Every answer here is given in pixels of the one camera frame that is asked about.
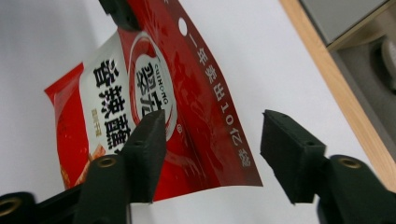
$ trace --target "wooden frame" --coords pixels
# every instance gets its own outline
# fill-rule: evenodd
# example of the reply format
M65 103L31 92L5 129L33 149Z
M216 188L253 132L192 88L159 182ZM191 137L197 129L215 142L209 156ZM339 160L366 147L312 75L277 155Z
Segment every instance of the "wooden frame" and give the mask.
M279 0L383 184L396 191L396 163L298 0Z

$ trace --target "white label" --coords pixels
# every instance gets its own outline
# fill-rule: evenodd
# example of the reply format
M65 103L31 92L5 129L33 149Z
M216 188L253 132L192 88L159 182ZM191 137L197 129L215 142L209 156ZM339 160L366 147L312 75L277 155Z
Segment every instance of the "white label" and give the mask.
M95 55L90 63L84 63L79 81L89 151L93 155L103 147L106 154L114 154L122 149L135 128L129 75L118 33Z

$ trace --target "white wall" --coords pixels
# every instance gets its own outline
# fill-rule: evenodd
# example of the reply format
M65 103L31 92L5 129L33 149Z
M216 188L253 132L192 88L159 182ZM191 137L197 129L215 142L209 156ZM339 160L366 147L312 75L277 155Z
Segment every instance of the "white wall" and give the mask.
M134 205L134 223L318 223L316 206L291 205L259 155L262 112L292 116L328 146L327 155L368 160L281 5L180 3L226 78L264 187L212 189ZM41 202L63 190L53 109L44 89L115 29L95 0L0 2L0 195L25 190Z

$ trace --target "brand logo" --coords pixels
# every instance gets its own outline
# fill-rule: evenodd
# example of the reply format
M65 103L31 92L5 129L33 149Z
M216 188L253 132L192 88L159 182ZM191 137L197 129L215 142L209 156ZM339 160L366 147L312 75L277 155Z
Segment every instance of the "brand logo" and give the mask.
M176 127L177 104L165 58L147 33L140 33L132 44L128 76L134 123L164 109L168 140Z

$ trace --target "snack package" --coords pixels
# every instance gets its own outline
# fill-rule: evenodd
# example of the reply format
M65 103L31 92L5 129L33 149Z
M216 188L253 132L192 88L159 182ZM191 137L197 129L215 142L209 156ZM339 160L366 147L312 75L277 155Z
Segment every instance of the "snack package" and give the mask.
M224 77L179 2L129 5L142 31L119 29L46 89L65 187L84 181L91 160L118 153L158 109L165 110L167 153L154 201L262 186Z

